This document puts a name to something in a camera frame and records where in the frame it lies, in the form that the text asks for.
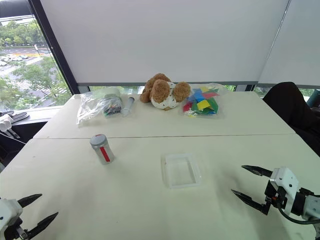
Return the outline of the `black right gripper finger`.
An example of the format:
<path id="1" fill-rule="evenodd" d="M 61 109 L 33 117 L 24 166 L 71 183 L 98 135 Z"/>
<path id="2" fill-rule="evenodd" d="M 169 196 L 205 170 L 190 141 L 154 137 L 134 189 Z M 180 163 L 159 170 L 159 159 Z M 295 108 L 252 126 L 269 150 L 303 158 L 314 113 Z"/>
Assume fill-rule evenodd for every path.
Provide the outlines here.
<path id="1" fill-rule="evenodd" d="M 248 206 L 258 210 L 259 212 L 263 213 L 264 215 L 268 215 L 270 207 L 272 205 L 272 201 L 270 198 L 266 198 L 265 203 L 258 203 L 254 200 L 252 200 L 252 198 L 242 192 L 239 192 L 237 190 L 232 189 L 231 190 L 242 202 L 244 202 L 245 204 L 247 204 Z"/>
<path id="2" fill-rule="evenodd" d="M 273 173 L 271 170 L 259 166 L 242 165 L 241 167 L 258 176 L 271 177 Z"/>

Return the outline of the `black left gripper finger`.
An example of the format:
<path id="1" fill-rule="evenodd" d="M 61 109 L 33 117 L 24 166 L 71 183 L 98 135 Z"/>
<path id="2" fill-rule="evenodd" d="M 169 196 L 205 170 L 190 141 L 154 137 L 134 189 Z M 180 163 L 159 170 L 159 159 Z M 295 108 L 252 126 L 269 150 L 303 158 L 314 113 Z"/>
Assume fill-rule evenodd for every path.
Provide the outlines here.
<path id="1" fill-rule="evenodd" d="M 30 196 L 26 196 L 23 197 L 21 199 L 19 199 L 17 202 L 19 203 L 19 205 L 22 208 L 25 208 L 26 206 L 30 205 L 31 203 L 33 203 L 34 201 L 36 201 L 38 198 L 40 198 L 42 196 L 41 193 L 37 193 L 37 194 L 32 194 Z"/>
<path id="2" fill-rule="evenodd" d="M 31 230 L 25 230 L 26 233 L 26 240 L 31 240 L 32 238 L 34 238 L 36 235 L 38 235 L 39 233 L 41 233 L 43 230 L 45 230 L 50 223 L 57 217 L 59 213 L 56 212 L 54 214 L 51 214 L 49 216 L 47 216 L 46 218 L 44 218 L 43 220 L 41 220 L 36 227 L 34 227 Z"/>

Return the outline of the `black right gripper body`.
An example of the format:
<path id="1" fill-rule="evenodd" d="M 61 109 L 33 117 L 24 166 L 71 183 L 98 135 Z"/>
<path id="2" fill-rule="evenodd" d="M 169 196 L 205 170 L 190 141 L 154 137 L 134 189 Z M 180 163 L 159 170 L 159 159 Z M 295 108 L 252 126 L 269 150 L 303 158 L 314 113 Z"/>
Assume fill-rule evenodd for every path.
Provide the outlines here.
<path id="1" fill-rule="evenodd" d="M 270 181 L 267 182 L 265 191 L 265 205 L 267 208 L 273 206 L 275 208 L 285 208 L 287 205 L 286 192 L 283 187 L 276 189 Z"/>

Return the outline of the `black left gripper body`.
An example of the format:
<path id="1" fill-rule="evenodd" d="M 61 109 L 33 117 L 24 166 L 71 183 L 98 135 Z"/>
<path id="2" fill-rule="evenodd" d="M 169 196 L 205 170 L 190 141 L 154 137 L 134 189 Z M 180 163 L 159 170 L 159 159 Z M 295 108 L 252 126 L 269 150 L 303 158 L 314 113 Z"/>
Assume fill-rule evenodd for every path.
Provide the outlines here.
<path id="1" fill-rule="evenodd" d="M 23 221 L 21 219 L 17 219 L 16 222 L 10 226 L 8 226 L 4 230 L 3 239 L 4 240 L 27 240 L 28 234 L 25 230 L 21 228 L 21 224 Z"/>

